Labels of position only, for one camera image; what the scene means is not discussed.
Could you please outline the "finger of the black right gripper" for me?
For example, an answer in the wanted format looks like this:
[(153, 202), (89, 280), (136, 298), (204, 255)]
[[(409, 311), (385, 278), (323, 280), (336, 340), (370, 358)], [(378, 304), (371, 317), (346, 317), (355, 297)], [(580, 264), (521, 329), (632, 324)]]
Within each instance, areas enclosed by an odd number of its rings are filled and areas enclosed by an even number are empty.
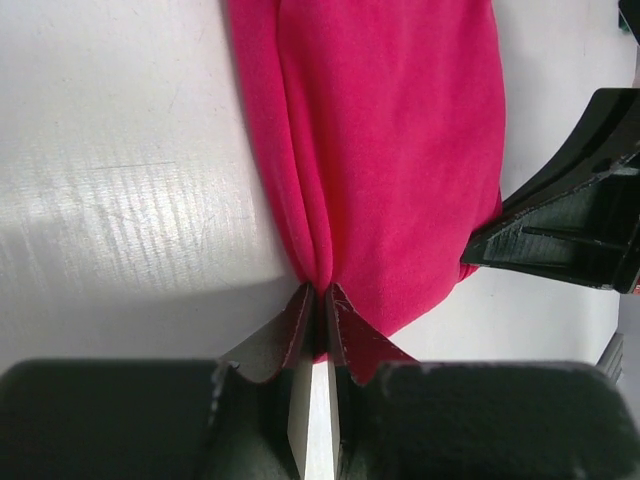
[(472, 234), (462, 261), (638, 293), (638, 89), (597, 90), (557, 153)]

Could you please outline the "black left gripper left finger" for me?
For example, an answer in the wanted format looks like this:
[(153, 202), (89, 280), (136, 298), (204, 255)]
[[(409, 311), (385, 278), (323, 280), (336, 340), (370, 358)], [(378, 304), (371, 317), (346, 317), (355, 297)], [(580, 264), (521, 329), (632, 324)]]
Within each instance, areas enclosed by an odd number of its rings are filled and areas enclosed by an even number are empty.
[(300, 479), (314, 290), (213, 360), (29, 360), (1, 378), (5, 479)]

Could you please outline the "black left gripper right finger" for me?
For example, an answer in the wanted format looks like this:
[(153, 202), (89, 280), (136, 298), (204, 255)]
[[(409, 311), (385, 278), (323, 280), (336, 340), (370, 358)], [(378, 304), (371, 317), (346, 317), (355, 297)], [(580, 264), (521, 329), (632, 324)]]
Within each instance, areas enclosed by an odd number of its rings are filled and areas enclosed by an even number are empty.
[(420, 362), (332, 285), (325, 312), (340, 479), (635, 479), (613, 383), (574, 362)]

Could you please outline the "pink t shirt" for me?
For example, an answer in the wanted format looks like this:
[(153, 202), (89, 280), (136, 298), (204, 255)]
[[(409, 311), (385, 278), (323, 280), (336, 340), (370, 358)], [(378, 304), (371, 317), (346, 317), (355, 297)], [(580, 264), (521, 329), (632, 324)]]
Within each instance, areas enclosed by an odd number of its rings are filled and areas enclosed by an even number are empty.
[(501, 208), (505, 92), (488, 1), (231, 1), (273, 217), (303, 282), (344, 292), (337, 362), (367, 382), (389, 336), (471, 273)]

